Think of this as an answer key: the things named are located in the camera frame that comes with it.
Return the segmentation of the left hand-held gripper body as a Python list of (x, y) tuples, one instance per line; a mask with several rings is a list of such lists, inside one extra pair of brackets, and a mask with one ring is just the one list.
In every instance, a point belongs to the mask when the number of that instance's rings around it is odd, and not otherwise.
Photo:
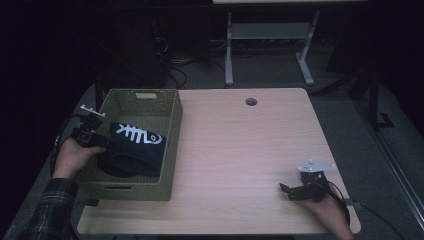
[(107, 147), (109, 139), (96, 133), (96, 130), (102, 125), (105, 113), (99, 113), (91, 107), (82, 104), (80, 108), (87, 111), (87, 115), (78, 114), (80, 126), (72, 130), (71, 137), (82, 147)]

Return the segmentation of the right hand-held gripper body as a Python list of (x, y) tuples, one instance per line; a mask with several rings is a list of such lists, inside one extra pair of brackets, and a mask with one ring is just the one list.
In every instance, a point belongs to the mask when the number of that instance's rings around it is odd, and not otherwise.
[(297, 201), (312, 200), (320, 202), (330, 192), (328, 180), (324, 174), (326, 170), (335, 170), (334, 163), (324, 163), (309, 159), (298, 168), (302, 186), (290, 188), (288, 193), (297, 195)]

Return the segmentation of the dark blue knit garment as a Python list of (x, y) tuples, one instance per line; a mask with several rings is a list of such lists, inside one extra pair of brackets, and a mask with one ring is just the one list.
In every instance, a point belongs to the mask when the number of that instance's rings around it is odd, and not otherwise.
[(112, 122), (109, 130), (114, 146), (98, 156), (102, 171), (121, 178), (160, 176), (166, 137), (118, 122)]

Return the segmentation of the green woven basket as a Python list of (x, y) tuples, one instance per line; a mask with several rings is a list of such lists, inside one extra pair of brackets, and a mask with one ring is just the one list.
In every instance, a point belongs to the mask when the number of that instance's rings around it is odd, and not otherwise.
[(168, 201), (171, 198), (183, 115), (175, 89), (112, 89), (101, 107), (105, 113), (97, 134), (111, 142), (112, 122), (129, 124), (167, 138), (159, 177), (121, 178), (102, 171), (93, 157), (77, 177), (80, 190), (92, 199)]

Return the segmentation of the person's right hand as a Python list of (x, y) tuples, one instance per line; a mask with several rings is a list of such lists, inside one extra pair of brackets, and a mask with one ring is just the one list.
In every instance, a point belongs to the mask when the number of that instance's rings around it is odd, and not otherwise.
[(299, 201), (298, 204), (311, 211), (319, 222), (330, 232), (334, 229), (350, 228), (345, 219), (343, 210), (337, 201), (329, 195), (320, 202), (303, 200)]

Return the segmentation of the person's left hand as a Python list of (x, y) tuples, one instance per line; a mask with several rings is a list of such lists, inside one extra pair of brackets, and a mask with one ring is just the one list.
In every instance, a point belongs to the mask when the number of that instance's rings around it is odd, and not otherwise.
[(52, 174), (53, 179), (74, 179), (91, 157), (105, 152), (105, 148), (81, 147), (74, 139), (63, 142)]

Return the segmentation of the black metal stand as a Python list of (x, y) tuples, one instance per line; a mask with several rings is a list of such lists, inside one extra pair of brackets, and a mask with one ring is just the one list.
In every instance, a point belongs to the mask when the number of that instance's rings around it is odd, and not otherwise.
[(378, 111), (379, 101), (379, 74), (370, 67), (362, 67), (346, 76), (338, 79), (334, 83), (310, 93), (310, 96), (325, 96), (348, 82), (353, 85), (348, 96), (351, 100), (359, 101), (365, 94), (368, 94), (367, 119), (372, 128), (394, 128), (395, 125), (386, 113)]

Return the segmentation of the white-framed desk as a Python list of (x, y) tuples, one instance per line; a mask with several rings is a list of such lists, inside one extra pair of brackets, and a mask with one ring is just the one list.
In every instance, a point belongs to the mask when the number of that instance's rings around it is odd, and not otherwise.
[[(226, 50), (224, 58), (225, 85), (234, 84), (232, 43), (235, 40), (302, 40), (303, 47), (295, 54), (296, 61), (307, 86), (314, 85), (314, 79), (307, 65), (307, 54), (317, 27), (322, 8), (325, 5), (357, 4), (367, 0), (212, 0), (213, 7), (228, 7), (226, 24)], [(234, 22), (236, 10), (242, 7), (268, 10), (289, 7), (310, 7), (312, 15), (308, 22)]]

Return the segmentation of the aluminium rail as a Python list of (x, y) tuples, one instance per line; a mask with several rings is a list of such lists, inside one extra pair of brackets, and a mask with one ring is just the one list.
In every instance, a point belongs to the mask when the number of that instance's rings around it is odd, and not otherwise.
[(398, 159), (390, 149), (380, 129), (375, 127), (368, 119), (368, 110), (366, 109), (365, 105), (357, 101), (354, 101), (353, 105), (366, 125), (368, 132), (376, 142), (380, 152), (383, 154), (389, 172), (398, 185), (398, 188), (402, 193), (418, 225), (424, 232), (424, 202), (419, 198), (419, 195), (401, 168)]

